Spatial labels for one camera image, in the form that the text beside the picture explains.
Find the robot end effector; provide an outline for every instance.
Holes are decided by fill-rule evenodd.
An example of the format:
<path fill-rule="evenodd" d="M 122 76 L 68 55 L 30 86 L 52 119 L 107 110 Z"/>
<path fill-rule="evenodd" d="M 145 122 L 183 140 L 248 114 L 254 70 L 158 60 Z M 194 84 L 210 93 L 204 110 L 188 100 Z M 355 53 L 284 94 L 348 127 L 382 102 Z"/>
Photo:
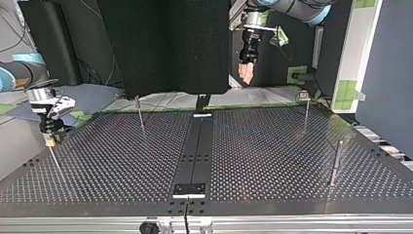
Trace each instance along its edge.
<path fill-rule="evenodd" d="M 70 97 L 58 97 L 50 79 L 46 64 L 40 54 L 13 55 L 14 61 L 0 62 L 0 93 L 24 88 L 31 109 L 40 117 L 40 132 L 47 146 L 61 143 L 65 128 L 60 119 L 69 113 L 76 101 Z"/>
<path fill-rule="evenodd" d="M 253 65 L 258 62 L 258 47 L 266 30 L 279 33 L 275 28 L 266 27 L 270 11 L 302 20 L 310 26 L 322 23 L 335 0 L 247 0 L 244 8 L 244 47 L 240 52 L 240 76 L 247 84 L 252 79 Z"/>

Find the green tape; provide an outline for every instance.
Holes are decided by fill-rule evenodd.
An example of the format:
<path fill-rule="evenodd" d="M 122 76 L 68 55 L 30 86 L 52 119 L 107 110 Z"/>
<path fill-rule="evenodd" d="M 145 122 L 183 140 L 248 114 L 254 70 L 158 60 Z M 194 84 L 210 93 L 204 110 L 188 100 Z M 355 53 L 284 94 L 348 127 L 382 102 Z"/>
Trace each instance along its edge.
<path fill-rule="evenodd" d="M 269 14 L 270 14 L 270 11 L 260 14 L 258 18 L 258 25 L 265 26 L 267 24 L 267 19 L 268 19 Z"/>
<path fill-rule="evenodd" d="M 352 108 L 353 101 L 357 98 L 357 81 L 341 80 L 338 84 L 337 94 L 333 105 L 334 109 L 349 110 Z"/>
<path fill-rule="evenodd" d="M 14 109 L 16 106 L 12 104 L 0 104 L 0 116 Z"/>
<path fill-rule="evenodd" d="M 286 77 L 286 83 L 290 85 L 304 85 L 304 81 L 298 81 L 297 79 L 292 78 L 292 74 L 298 73 L 298 74 L 307 74 L 307 66 L 302 65 L 302 66 L 292 66 L 288 68 L 288 73 Z"/>
<path fill-rule="evenodd" d="M 92 115 L 85 114 L 83 111 L 72 111 L 70 115 L 83 121 L 88 121 L 93 117 Z"/>
<path fill-rule="evenodd" d="M 376 6 L 376 0 L 356 0 L 355 8 L 371 8 Z"/>

